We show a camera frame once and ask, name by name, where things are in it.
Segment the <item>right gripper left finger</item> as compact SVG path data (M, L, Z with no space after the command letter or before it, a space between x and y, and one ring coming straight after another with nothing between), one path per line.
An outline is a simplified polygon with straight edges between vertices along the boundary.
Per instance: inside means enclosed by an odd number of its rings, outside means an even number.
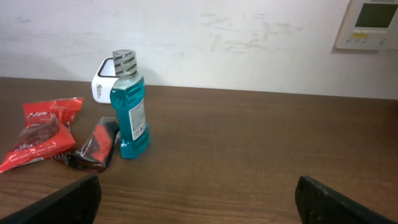
M89 175L2 218L1 224L92 224L100 201L99 178Z

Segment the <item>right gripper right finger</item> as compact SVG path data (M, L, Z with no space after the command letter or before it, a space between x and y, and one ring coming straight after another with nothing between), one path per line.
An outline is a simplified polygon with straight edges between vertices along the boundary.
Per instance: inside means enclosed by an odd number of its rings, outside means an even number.
M298 180L295 203L303 224L397 224L307 175Z

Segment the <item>black red snack packet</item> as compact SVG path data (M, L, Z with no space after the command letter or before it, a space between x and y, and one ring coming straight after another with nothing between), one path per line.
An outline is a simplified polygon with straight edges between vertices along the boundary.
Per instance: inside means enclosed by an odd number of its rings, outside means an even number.
M109 167L118 133L116 118L102 117L84 145L56 155L54 159L74 169L103 172Z

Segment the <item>red snack bag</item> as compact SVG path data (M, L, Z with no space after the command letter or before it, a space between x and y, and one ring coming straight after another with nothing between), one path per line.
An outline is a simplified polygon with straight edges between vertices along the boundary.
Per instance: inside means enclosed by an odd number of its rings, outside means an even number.
M1 172L49 159L72 148L76 141L70 127L83 100L75 97L24 103L25 128L1 163Z

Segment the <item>blue mouthwash bottle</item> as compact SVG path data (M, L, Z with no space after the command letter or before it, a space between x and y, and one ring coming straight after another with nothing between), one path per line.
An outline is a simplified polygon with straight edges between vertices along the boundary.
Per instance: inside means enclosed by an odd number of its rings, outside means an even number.
M117 80L110 92L111 105L116 111L120 137L120 151L125 159L135 159L149 145L149 126L144 108L144 77L137 70L133 50L113 52Z

